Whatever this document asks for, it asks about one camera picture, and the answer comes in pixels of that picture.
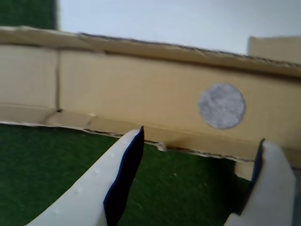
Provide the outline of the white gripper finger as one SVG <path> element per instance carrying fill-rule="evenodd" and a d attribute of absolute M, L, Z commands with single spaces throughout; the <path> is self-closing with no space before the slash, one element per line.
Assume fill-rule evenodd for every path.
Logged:
<path fill-rule="evenodd" d="M 290 226 L 293 223 L 296 177 L 283 150 L 263 139 L 256 154 L 250 189 L 227 226 Z"/>
<path fill-rule="evenodd" d="M 144 128 L 115 142 L 31 226 L 115 226 L 125 211 L 144 147 Z"/>

